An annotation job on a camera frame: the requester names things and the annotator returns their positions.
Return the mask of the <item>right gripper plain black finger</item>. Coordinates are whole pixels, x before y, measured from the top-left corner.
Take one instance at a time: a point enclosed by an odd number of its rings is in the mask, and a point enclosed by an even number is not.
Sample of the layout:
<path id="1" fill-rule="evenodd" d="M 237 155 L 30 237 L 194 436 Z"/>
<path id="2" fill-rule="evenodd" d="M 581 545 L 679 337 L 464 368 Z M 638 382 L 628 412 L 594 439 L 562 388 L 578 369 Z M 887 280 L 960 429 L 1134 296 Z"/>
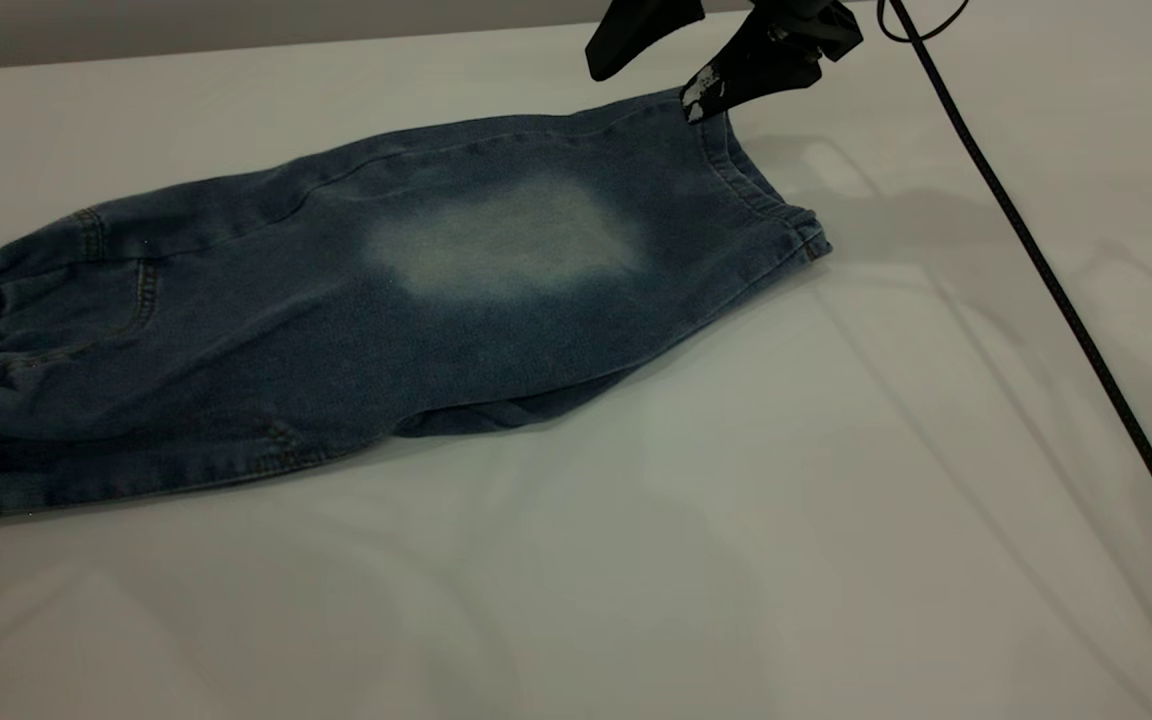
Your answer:
<path id="1" fill-rule="evenodd" d="M 705 15 L 702 1 L 612 1 L 586 44 L 590 77 L 616 76 L 655 41 Z"/>

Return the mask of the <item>right gripper worn-tip finger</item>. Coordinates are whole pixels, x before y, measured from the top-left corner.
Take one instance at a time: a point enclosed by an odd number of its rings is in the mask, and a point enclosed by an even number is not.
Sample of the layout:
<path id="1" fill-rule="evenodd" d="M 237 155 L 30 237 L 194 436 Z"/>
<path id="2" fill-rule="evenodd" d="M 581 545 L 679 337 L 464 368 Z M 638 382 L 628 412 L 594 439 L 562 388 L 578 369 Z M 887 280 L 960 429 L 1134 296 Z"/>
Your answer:
<path id="1" fill-rule="evenodd" d="M 841 1 L 755 1 L 730 41 L 682 88 L 685 122 L 812 86 L 823 77 L 823 59 L 841 60 L 863 40 Z"/>

